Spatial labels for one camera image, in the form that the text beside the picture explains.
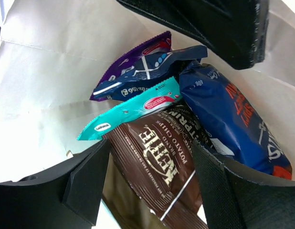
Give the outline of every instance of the snack bar wrapper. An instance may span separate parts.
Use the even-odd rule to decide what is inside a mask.
[[[179,85],[171,77],[92,120],[77,140],[100,140],[122,123],[159,111],[180,99]]]
[[[202,199],[192,142],[212,143],[186,104],[123,123],[104,137],[123,177],[162,223],[171,229],[207,228],[197,215]]]
[[[141,59],[141,57],[156,52],[169,52],[171,51],[171,32],[166,31],[152,39],[138,45],[129,52],[125,53],[119,59],[117,59],[104,73],[103,77],[99,81],[98,85],[103,81],[112,81],[129,71],[133,64]],[[103,101],[107,98],[94,98],[91,94],[90,100]]]
[[[292,178],[290,162],[266,123],[240,90],[212,65],[193,61],[180,74],[179,85],[217,152],[261,172]]]
[[[101,82],[94,89],[94,98],[126,101],[169,77],[178,77],[191,60],[200,61],[207,55],[207,48],[197,45],[143,56],[120,77]]]

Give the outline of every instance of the chip bag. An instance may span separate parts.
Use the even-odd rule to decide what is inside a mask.
[[[120,77],[101,82],[94,89],[94,98],[126,101],[171,76],[178,77],[191,60],[204,57],[207,48],[202,45],[143,56]]]
[[[291,179],[290,162],[266,123],[212,65],[193,61],[180,74],[179,85],[217,152],[261,172]]]
[[[145,55],[153,54],[156,52],[169,52],[170,50],[171,32],[166,31],[146,42],[143,42],[142,44],[122,55],[108,68],[108,70],[104,73],[103,77],[99,81],[98,85],[100,85],[100,83],[103,81],[112,81],[120,77],[125,72],[129,71],[137,60]],[[103,101],[106,99],[106,97],[95,99],[93,93],[90,96],[90,100]]]
[[[182,101],[104,135],[129,186],[169,229],[206,229],[198,216],[200,186],[192,159],[198,139],[212,147],[205,130]]]

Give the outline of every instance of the bag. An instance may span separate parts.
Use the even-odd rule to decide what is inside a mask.
[[[171,51],[171,33],[170,31],[165,31],[164,33],[143,42],[142,44],[122,55],[107,69],[96,87],[98,87],[104,81],[113,81],[117,78],[120,78],[125,73],[131,71],[134,68],[133,64],[142,59],[145,55],[169,51]],[[94,94],[94,92],[91,94],[90,100],[104,101],[107,99],[95,99]]]
[[[94,87],[121,55],[167,30],[115,0],[15,0],[0,38],[0,182],[20,180],[66,160],[68,151],[79,153],[96,143],[76,138],[116,102],[89,101]],[[195,36],[171,32],[174,50],[199,44]],[[210,50],[202,62],[215,66],[250,101],[291,161],[295,180],[293,11],[282,0],[270,1],[263,63],[237,71]],[[129,189],[112,159],[103,198],[122,228],[164,228]]]
[[[291,164],[240,90],[210,64],[190,63],[180,93],[216,151],[261,172],[291,179]]]
[[[179,77],[191,60],[204,57],[207,57],[207,48],[202,45],[147,55],[133,63],[130,69],[116,80],[101,82],[94,89],[94,98],[107,97],[127,101],[171,76]]]

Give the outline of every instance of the kettle brand potato chips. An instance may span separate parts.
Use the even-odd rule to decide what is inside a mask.
[[[207,228],[197,216],[202,200],[191,145],[195,138],[212,144],[186,105],[123,123],[105,138],[122,175],[166,226]]]

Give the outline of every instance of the blue snack bag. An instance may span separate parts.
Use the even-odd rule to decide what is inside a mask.
[[[217,152],[258,171],[291,179],[290,162],[264,121],[212,65],[191,62],[180,74],[179,85]]]
[[[126,101],[169,77],[179,76],[192,60],[204,57],[207,57],[207,48],[202,45],[142,56],[120,77],[101,82],[94,89],[94,99]]]
[[[120,124],[166,108],[180,98],[179,85],[171,77],[96,117],[84,128],[77,140],[101,140],[103,135]]]
[[[156,52],[166,53],[169,51],[171,51],[171,32],[166,31],[146,42],[143,42],[117,59],[104,73],[98,85],[103,81],[111,81],[120,77],[142,56]],[[95,99],[93,94],[90,96],[90,100],[104,101],[106,99],[107,98]]]

